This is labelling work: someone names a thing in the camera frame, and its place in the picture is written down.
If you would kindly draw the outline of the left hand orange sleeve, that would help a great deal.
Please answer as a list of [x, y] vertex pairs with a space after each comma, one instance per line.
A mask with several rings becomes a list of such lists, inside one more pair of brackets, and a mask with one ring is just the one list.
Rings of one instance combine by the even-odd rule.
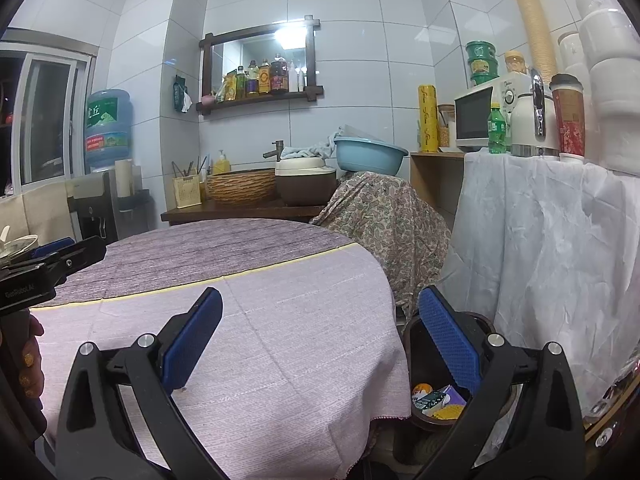
[[29, 399], [39, 399], [43, 393], [44, 375], [41, 367], [41, 352], [38, 338], [44, 334], [40, 322], [29, 315], [28, 339], [22, 350], [22, 364], [18, 380]]

